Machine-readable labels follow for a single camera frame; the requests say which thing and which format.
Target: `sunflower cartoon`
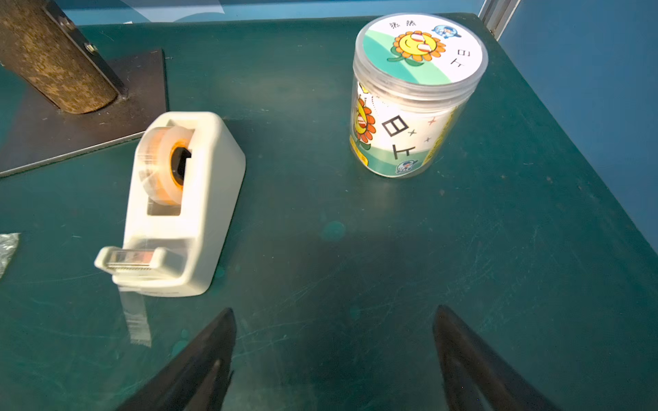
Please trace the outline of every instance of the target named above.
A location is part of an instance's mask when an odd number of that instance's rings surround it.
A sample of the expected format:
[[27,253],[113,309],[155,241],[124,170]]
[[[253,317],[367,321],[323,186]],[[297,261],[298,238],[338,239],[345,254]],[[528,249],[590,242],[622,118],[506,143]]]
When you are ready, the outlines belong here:
[[432,37],[429,33],[420,30],[406,32],[395,38],[391,53],[396,57],[390,57],[389,61],[404,60],[410,66],[420,66],[433,57],[441,57],[445,52],[445,44],[439,39]]
[[354,116],[354,131],[356,132],[357,139],[370,148],[370,140],[372,140],[372,135],[376,129],[373,126],[374,117],[370,115],[372,110],[366,107],[365,104],[362,99],[357,101],[357,112]]

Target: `wooden post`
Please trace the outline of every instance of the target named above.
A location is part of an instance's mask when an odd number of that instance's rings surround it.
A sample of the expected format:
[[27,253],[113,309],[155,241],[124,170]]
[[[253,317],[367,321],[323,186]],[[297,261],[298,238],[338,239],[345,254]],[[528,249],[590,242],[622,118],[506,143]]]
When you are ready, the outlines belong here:
[[55,103],[82,114],[117,92],[43,11],[47,0],[0,0],[0,62]]

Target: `plastic jar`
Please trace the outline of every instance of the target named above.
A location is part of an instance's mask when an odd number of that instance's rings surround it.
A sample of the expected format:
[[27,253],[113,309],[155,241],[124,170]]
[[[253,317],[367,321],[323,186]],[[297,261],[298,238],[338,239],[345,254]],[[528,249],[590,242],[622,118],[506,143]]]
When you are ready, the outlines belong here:
[[370,171],[409,177],[429,167],[488,63],[470,30],[430,14],[368,23],[354,53],[350,145]]

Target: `cartoon character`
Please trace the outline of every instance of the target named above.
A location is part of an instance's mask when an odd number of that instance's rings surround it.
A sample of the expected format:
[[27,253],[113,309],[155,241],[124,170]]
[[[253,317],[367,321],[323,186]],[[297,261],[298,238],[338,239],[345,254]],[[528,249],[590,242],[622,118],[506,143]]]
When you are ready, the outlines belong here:
[[413,169],[413,166],[416,165],[418,160],[406,160],[401,162],[400,164],[397,165],[395,168],[395,173],[396,174],[404,174],[408,173]]
[[435,32],[439,37],[443,37],[446,40],[451,37],[461,37],[457,33],[457,29],[451,26],[436,26],[432,31]]
[[391,48],[391,53],[396,57],[390,57],[388,60],[404,60],[410,66],[421,66],[423,60],[430,61],[432,57],[441,57],[444,52],[445,44],[431,34],[418,30],[397,36]]
[[373,126],[375,123],[374,117],[370,115],[372,110],[366,107],[366,103],[362,99],[357,101],[356,109],[354,115],[354,132],[357,139],[365,145],[364,148],[369,149],[372,135],[376,132]]

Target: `white tape dispenser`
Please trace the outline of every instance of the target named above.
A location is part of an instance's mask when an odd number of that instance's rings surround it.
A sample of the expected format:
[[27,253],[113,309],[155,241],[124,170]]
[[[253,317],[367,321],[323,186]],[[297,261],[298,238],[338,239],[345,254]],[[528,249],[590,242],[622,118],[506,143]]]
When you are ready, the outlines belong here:
[[123,248],[94,264],[120,289],[156,297],[205,292],[245,173],[245,155],[211,112],[167,112],[135,152]]

